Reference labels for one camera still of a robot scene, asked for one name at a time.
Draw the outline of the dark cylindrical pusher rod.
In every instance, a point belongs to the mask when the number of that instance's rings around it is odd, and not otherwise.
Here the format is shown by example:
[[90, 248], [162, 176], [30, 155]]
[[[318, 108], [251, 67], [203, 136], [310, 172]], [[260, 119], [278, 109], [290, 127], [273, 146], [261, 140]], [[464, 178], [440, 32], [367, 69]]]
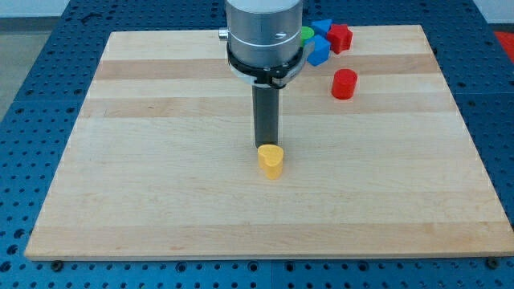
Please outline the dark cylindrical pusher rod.
[[255, 146], [277, 145], [279, 139], [279, 91], [252, 87]]

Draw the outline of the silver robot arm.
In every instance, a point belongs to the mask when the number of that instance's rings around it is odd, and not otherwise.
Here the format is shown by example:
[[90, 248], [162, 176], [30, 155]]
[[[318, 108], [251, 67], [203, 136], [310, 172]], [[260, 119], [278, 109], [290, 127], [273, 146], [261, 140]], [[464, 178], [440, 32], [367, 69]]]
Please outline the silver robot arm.
[[252, 87], [257, 147], [279, 143], [279, 91], [314, 51], [302, 46], [302, 0], [226, 0], [226, 52], [233, 72]]

